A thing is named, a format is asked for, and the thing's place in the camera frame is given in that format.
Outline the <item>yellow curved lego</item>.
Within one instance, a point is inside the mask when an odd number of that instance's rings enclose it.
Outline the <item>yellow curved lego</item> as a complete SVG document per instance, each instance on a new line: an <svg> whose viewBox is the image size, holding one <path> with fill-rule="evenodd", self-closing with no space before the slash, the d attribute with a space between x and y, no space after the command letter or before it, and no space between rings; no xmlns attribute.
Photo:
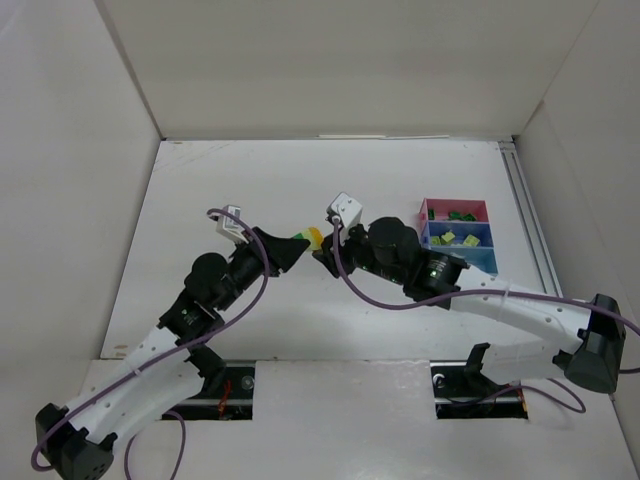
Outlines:
<svg viewBox="0 0 640 480"><path fill-rule="evenodd" d="M310 242L309 249L311 251L320 250L321 247L322 247L322 242L323 242L323 235L322 235L321 231L316 227L308 227L305 230L305 234L306 234L306 238Z"/></svg>

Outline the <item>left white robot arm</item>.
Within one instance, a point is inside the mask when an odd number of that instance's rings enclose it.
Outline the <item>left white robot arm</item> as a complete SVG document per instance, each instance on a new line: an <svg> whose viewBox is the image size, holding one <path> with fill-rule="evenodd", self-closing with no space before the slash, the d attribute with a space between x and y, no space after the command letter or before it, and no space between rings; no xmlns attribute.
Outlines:
<svg viewBox="0 0 640 480"><path fill-rule="evenodd" d="M205 253L192 264L176 301L106 380L35 417L36 456L63 479L99 479L120 447L171 407L212 392L226 363L206 343L222 330L221 312L256 280L287 272L310 245L302 235L247 232L230 257Z"/></svg>

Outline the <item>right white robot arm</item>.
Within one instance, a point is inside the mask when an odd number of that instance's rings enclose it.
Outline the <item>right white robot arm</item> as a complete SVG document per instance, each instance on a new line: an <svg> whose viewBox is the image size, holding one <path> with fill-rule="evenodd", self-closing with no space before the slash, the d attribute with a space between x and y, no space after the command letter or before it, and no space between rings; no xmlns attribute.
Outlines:
<svg viewBox="0 0 640 480"><path fill-rule="evenodd" d="M465 364L471 381L565 377L597 393L617 389L626 330L607 295L575 301L502 281L460 257L423 248L416 231L395 217L336 229L312 256L343 281L362 270L401 286L410 308L469 313L533 335L530 342L475 345Z"/></svg>

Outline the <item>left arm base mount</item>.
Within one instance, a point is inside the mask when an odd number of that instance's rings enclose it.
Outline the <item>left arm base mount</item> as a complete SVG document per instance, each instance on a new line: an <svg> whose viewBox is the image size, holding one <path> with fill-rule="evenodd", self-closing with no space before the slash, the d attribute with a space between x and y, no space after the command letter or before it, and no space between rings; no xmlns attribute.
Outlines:
<svg viewBox="0 0 640 480"><path fill-rule="evenodd" d="M201 391L170 408L186 421L248 421L253 418L256 361L225 360Z"/></svg>

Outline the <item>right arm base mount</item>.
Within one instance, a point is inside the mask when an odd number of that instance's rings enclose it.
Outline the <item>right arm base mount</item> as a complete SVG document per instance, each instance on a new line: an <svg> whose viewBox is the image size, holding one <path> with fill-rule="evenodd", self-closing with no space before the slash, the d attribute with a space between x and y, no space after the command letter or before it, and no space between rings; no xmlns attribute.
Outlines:
<svg viewBox="0 0 640 480"><path fill-rule="evenodd" d="M475 345L466 360L430 363L435 413L439 420L528 418L519 389L502 392L509 384L496 384L481 374L489 346L489 343Z"/></svg>

